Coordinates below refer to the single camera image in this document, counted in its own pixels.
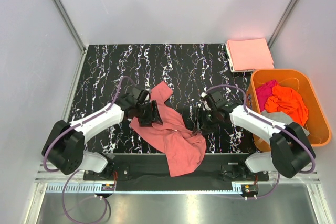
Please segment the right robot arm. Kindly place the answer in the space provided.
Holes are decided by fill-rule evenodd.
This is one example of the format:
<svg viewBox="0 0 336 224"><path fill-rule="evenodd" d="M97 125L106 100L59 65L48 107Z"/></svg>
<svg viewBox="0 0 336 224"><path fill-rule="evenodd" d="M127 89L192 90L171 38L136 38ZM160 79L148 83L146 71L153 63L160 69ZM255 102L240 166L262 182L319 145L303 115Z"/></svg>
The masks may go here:
<svg viewBox="0 0 336 224"><path fill-rule="evenodd" d="M201 94L196 110L196 130L214 132L220 123L230 123L253 133L266 142L270 150L249 155L245 167L251 173L278 172L286 178L297 173L310 173L315 168L315 152L302 128L271 120L246 107L228 102L218 91Z"/></svg>

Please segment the salmon red t shirt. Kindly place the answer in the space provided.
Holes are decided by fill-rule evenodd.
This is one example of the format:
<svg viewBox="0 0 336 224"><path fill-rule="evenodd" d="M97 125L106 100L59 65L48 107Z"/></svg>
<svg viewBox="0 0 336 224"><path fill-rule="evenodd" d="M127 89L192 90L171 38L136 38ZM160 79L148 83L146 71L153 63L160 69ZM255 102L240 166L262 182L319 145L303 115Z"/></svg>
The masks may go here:
<svg viewBox="0 0 336 224"><path fill-rule="evenodd" d="M156 100L163 125L153 123L151 127L140 127L133 118L130 127L149 145L165 154L170 176L182 176L194 172L204 159L206 140L202 134L192 135L182 116L165 102L173 90L160 82L152 89L151 99Z"/></svg>

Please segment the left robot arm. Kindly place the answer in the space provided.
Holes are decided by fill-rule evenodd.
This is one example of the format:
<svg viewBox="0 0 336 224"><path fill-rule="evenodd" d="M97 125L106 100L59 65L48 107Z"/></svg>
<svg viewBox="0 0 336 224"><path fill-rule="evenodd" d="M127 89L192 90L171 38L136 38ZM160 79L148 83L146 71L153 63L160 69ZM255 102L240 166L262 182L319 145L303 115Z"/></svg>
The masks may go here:
<svg viewBox="0 0 336 224"><path fill-rule="evenodd" d="M158 104L152 90L134 87L131 93L120 94L99 111L70 123L56 122L41 151L43 162L51 162L54 172L70 175L87 170L103 176L113 172L113 159L97 152L85 151L85 144L105 129L126 119L138 119L141 127L162 124Z"/></svg>

